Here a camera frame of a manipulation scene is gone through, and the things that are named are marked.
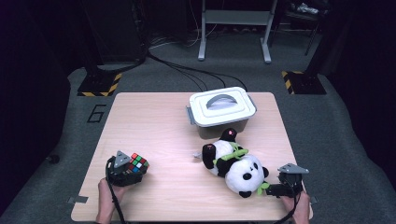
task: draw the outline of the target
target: table leg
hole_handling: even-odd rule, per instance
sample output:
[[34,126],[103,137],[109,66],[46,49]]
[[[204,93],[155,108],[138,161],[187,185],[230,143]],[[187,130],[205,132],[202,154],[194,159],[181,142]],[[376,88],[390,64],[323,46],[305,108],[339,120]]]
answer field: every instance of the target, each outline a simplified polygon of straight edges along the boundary
[[201,45],[199,47],[198,61],[205,59],[206,50],[206,19],[205,19],[205,0],[202,1],[202,25],[201,25]]
[[271,11],[268,15],[268,22],[267,22],[267,27],[265,29],[265,35],[264,35],[264,37],[260,38],[260,41],[262,43],[262,54],[264,56],[265,63],[271,63],[270,50],[268,49],[268,36],[271,33],[271,26],[272,26],[272,22],[274,20],[276,3],[277,3],[277,0],[274,0],[273,4],[271,6]]

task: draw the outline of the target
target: black curtain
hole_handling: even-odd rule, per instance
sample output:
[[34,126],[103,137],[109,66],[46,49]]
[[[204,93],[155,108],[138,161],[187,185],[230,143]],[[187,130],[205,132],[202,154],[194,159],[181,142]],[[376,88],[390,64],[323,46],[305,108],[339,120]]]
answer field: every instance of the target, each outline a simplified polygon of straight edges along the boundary
[[381,167],[396,188],[396,79],[392,66],[396,63],[396,16],[385,3],[358,1],[341,4],[339,21],[343,35],[333,35],[328,49],[318,48],[309,72],[318,73],[323,60],[332,50],[328,79],[348,109],[353,129],[368,157]]
[[[67,1],[68,10],[65,3],[0,3],[0,215],[60,140],[67,76],[84,64],[76,38],[99,58],[79,1]],[[80,21],[80,37],[70,35],[70,10]]]

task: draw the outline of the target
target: gray floor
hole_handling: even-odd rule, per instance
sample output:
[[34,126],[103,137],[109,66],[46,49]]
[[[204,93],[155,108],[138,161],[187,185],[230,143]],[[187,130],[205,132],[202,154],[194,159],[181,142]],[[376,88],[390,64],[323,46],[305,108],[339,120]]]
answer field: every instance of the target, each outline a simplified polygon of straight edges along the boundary
[[[347,109],[325,76],[319,75],[326,95],[289,95],[282,70],[304,71],[315,51],[319,37],[308,56],[308,38],[281,32],[270,48],[273,62],[265,64],[260,35],[227,35],[209,39],[206,59],[198,62],[199,44],[185,47],[169,44],[151,49],[157,57],[172,62],[235,76],[248,91],[269,91],[277,100],[290,143],[300,166],[308,168],[304,177],[309,194],[319,203],[313,205],[311,223],[395,223],[396,194],[386,176],[373,164],[354,134]],[[123,65],[106,65],[106,69]],[[222,88],[213,77],[196,74],[210,90]],[[100,138],[115,94],[122,91],[199,91],[198,87],[175,70],[147,59],[122,74],[113,96],[81,97],[77,89],[85,77],[78,69],[69,76],[71,94],[64,133],[53,150],[61,161],[43,161],[20,194],[1,216],[0,223],[75,223],[70,215],[92,154]],[[224,78],[227,87],[240,86]],[[104,112],[99,123],[87,123],[96,105]]]

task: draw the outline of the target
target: rubik's cube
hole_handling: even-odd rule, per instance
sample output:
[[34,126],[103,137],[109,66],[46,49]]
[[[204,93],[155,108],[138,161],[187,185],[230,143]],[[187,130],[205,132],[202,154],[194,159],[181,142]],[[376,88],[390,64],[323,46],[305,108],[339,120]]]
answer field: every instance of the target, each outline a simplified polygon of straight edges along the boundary
[[130,163],[129,170],[131,170],[134,173],[140,171],[143,174],[145,174],[149,168],[149,162],[143,157],[137,155],[136,153],[134,153],[131,156],[131,160],[129,161],[129,163]]

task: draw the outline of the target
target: white plastic container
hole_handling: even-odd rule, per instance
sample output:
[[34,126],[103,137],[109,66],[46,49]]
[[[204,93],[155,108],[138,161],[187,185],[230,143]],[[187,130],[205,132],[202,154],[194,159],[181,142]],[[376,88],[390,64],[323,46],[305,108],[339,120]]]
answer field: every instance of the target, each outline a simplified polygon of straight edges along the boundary
[[191,124],[196,124],[203,139],[220,137],[227,128],[244,131],[256,106],[246,91],[231,87],[195,93],[187,108]]

